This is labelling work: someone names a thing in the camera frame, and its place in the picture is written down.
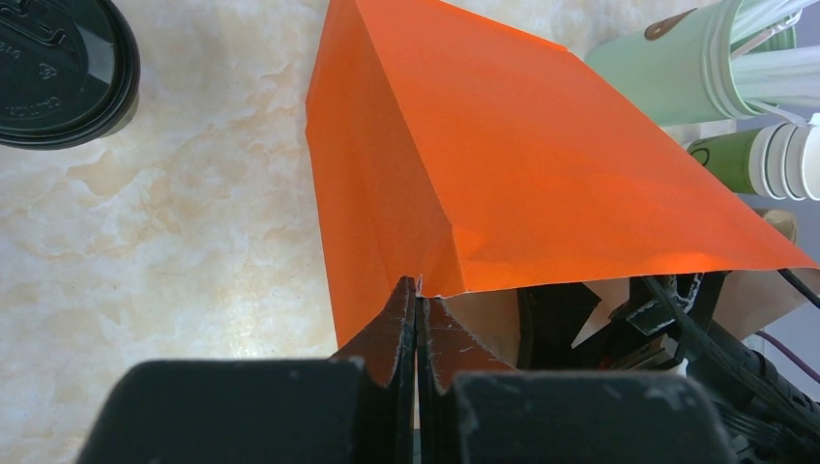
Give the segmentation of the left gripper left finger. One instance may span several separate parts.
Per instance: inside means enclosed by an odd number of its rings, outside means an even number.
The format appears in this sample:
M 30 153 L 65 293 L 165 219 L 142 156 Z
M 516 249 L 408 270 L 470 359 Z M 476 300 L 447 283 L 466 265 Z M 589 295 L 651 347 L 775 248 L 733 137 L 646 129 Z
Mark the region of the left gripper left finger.
M 81 463 L 409 463 L 416 285 L 326 359 L 157 360 L 129 370 Z

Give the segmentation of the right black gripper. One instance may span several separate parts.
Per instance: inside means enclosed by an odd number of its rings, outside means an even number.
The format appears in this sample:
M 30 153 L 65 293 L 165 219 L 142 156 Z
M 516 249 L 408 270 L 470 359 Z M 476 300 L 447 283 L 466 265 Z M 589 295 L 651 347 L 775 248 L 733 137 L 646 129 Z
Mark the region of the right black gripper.
M 668 369 L 684 360 L 690 342 L 642 277 L 630 278 L 626 300 L 581 342 L 576 337 L 602 302 L 587 284 L 525 287 L 517 300 L 522 370 Z

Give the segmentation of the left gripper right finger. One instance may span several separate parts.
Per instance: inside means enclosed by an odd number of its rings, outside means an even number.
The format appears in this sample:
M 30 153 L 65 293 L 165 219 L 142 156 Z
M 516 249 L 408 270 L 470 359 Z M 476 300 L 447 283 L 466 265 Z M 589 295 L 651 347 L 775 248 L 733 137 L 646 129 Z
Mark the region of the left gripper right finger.
M 733 463 L 706 393 L 654 372 L 518 371 L 417 301 L 424 463 Z

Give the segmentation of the orange paper bag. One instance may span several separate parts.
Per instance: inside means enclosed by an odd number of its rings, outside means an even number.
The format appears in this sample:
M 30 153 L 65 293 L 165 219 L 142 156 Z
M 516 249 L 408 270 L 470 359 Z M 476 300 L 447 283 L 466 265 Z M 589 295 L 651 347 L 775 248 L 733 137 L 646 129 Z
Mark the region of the orange paper bag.
M 746 337 L 818 265 L 566 48 L 442 1 L 333 1 L 306 137 L 337 342 L 429 298 L 740 271 Z

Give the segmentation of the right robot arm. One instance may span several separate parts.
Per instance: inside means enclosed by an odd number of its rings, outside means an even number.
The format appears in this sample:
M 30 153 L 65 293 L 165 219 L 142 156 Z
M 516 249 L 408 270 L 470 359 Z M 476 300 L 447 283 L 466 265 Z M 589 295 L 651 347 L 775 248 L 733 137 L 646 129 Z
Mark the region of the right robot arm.
M 607 323 L 574 340 L 602 298 L 581 282 L 517 290 L 521 370 L 683 368 L 742 463 L 816 463 L 819 404 L 714 319 L 725 272 L 634 276 Z

